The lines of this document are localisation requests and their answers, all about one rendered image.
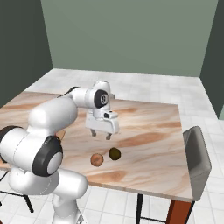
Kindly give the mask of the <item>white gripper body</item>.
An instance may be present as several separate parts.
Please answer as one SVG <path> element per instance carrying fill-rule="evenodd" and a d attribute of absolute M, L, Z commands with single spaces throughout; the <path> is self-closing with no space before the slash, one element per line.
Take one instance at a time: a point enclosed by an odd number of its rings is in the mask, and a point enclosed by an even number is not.
<path fill-rule="evenodd" d="M 118 116 L 112 118 L 94 118 L 92 115 L 87 114 L 86 127 L 95 132 L 105 132 L 115 134 L 119 132 Z"/>

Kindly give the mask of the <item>dark green avocado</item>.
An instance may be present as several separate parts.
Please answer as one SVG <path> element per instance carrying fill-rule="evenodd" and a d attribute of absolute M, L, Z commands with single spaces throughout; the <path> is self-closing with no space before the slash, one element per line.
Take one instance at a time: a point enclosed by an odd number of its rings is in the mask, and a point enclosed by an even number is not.
<path fill-rule="evenodd" d="M 109 157 L 112 159 L 112 160 L 117 160 L 121 157 L 121 152 L 113 147 L 109 150 Z"/>

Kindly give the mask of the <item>brown onion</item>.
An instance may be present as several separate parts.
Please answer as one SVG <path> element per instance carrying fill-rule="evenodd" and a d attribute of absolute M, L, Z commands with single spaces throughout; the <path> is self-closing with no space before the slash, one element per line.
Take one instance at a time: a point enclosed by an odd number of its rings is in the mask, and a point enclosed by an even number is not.
<path fill-rule="evenodd" d="M 99 153 L 93 154 L 92 157 L 90 158 L 90 162 L 93 166 L 96 166 L 96 167 L 101 166 L 103 163 L 103 155 Z"/>

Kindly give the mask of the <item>grey chair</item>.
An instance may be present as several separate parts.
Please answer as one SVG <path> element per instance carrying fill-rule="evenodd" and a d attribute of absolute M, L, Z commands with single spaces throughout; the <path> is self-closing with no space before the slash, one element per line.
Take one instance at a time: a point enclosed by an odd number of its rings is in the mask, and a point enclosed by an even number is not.
<path fill-rule="evenodd" d="M 212 170 L 212 164 L 200 126 L 193 126 L 186 130 L 183 133 L 183 138 L 192 188 L 192 202 L 195 204 L 196 201 L 200 200 L 205 189 L 205 185 Z M 140 224 L 141 219 L 158 221 L 165 224 L 166 220 L 152 219 L 141 215 L 143 198 L 144 196 L 142 194 L 139 193 L 137 195 L 136 224 Z"/>

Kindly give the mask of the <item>black-legged chair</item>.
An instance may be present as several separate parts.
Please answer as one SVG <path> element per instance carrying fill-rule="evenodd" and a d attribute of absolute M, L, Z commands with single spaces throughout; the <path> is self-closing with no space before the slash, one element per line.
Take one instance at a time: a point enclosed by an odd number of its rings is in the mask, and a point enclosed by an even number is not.
<path fill-rule="evenodd" d="M 6 171 L 4 173 L 4 175 L 0 178 L 0 182 L 6 177 L 6 175 L 8 174 L 9 171 Z M 3 194 L 8 194 L 8 195 L 13 195 L 13 196 L 17 196 L 17 197 L 20 197 L 20 198 L 23 198 L 26 205 L 28 206 L 30 212 L 33 214 L 34 213 L 34 210 L 33 210 L 33 207 L 32 207 L 32 203 L 30 201 L 30 198 L 28 195 L 25 195 L 25 194 L 18 194 L 18 193 L 14 193 L 14 192 L 6 192 L 6 191 L 1 191 L 0 190 L 0 193 L 3 193 Z"/>

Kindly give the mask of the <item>brown wooden table leg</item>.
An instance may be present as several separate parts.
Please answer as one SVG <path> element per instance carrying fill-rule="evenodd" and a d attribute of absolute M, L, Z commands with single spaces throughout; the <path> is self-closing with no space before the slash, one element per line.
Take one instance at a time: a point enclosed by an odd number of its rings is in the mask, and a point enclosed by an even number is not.
<path fill-rule="evenodd" d="M 165 224 L 186 224 L 189 220 L 194 202 L 173 199 L 171 201 Z"/>

